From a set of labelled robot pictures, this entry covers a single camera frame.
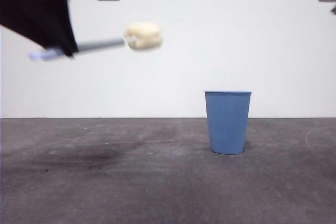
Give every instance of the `white wall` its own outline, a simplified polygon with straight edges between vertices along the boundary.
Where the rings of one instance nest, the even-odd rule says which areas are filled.
[[[318,0],[70,0],[77,41],[160,24],[160,50],[31,62],[1,27],[2,117],[201,117],[204,90],[251,90],[251,117],[336,116],[336,17]]]

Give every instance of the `concrete floor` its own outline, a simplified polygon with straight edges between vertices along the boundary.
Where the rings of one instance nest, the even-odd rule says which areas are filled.
[[[336,223],[336,119],[1,120],[2,224]]]

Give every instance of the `white sponge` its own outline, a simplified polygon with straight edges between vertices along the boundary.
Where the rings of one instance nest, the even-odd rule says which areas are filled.
[[[163,40],[159,26],[152,22],[132,23],[128,26],[124,36],[131,38],[128,45],[134,50],[157,47]]]

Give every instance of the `trash can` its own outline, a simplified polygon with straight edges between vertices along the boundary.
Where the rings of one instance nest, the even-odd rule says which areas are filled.
[[[220,154],[244,151],[250,91],[206,91],[211,150]]]

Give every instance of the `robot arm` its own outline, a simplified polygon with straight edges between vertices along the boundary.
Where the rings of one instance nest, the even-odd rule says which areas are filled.
[[[78,51],[67,0],[0,0],[0,24],[67,56]]]

